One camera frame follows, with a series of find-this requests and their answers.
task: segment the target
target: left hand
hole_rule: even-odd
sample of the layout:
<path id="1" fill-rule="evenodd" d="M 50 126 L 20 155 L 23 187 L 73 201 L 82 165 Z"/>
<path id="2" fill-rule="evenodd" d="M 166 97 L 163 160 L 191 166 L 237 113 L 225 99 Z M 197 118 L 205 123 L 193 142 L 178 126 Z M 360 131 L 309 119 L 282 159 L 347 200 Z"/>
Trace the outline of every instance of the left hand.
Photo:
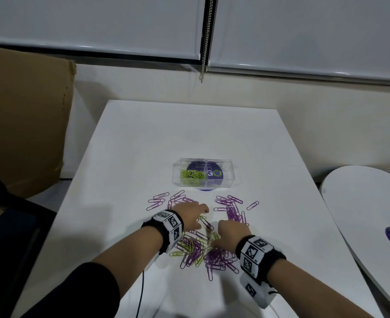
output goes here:
<path id="1" fill-rule="evenodd" d="M 210 209 L 206 204 L 199 204 L 199 202 L 179 203 L 171 208 L 177 212 L 183 220 L 184 232 L 191 230 L 199 230 L 202 226 L 196 222 L 201 213 L 208 213 Z"/>

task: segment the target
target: clear plastic box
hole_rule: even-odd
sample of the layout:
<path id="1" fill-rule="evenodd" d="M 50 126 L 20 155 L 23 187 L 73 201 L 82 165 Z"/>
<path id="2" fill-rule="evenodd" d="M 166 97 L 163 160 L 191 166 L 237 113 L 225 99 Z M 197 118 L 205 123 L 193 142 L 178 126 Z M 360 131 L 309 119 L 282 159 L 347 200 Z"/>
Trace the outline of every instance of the clear plastic box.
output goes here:
<path id="1" fill-rule="evenodd" d="M 229 159 L 179 159 L 173 164 L 173 183 L 180 187 L 231 187 L 234 180 Z"/>

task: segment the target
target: white wall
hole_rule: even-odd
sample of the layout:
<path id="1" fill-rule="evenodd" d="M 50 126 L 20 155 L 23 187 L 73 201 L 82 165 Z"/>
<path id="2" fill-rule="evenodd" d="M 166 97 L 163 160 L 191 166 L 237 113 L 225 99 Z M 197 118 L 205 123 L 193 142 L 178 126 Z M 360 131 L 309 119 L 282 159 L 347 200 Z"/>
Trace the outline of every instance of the white wall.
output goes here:
<path id="1" fill-rule="evenodd" d="M 390 87 L 224 74 L 200 84 L 198 76 L 77 65 L 62 176 L 77 170 L 108 99 L 277 109 L 312 176 L 343 165 L 390 173 Z"/>

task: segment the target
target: wristband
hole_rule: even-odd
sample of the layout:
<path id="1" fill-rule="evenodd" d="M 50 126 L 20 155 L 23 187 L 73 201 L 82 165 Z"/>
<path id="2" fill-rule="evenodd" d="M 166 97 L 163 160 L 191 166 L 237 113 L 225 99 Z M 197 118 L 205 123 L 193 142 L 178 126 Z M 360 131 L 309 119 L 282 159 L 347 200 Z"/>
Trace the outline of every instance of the wristband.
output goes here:
<path id="1" fill-rule="evenodd" d="M 155 214 L 149 221 L 142 224 L 142 227 L 144 226 L 153 226 L 163 236 L 163 245 L 159 254 L 173 249 L 183 232 L 183 220 L 173 210 L 164 210 Z"/>
<path id="2" fill-rule="evenodd" d="M 271 244 L 260 237 L 248 236 L 241 240 L 244 242 L 240 249 L 240 266 L 258 285 L 261 282 L 269 284 L 267 273 L 279 259 L 286 257 Z"/>

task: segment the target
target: finger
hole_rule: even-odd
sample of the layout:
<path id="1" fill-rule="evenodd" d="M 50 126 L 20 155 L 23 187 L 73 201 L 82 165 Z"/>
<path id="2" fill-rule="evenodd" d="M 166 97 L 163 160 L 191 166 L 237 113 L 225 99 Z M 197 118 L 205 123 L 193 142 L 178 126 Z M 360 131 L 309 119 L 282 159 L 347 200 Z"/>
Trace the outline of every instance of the finger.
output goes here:
<path id="1" fill-rule="evenodd" d="M 201 210 L 201 213 L 209 213 L 209 211 L 210 211 L 210 209 L 208 208 L 208 206 L 205 203 L 200 204 L 199 209 Z"/>
<path id="2" fill-rule="evenodd" d="M 212 248 L 220 248 L 220 249 L 222 249 L 222 247 L 221 247 L 221 239 L 214 240 L 213 242 L 211 242 L 211 247 Z"/>
<path id="3" fill-rule="evenodd" d="M 222 235 L 222 226 L 224 225 L 224 220 L 219 221 L 219 227 L 217 229 L 219 235 Z"/>

